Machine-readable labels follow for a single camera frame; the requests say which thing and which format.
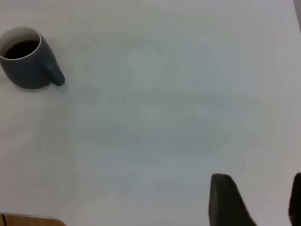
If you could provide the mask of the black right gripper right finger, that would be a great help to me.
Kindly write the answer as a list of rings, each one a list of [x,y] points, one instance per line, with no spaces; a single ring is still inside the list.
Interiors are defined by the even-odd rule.
[[[297,173],[293,180],[288,215],[292,226],[301,226],[301,174]]]

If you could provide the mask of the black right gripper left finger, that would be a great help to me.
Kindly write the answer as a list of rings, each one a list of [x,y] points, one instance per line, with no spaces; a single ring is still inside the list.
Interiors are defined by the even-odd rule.
[[[216,173],[211,176],[208,216],[211,226],[256,225],[236,183],[227,174]]]

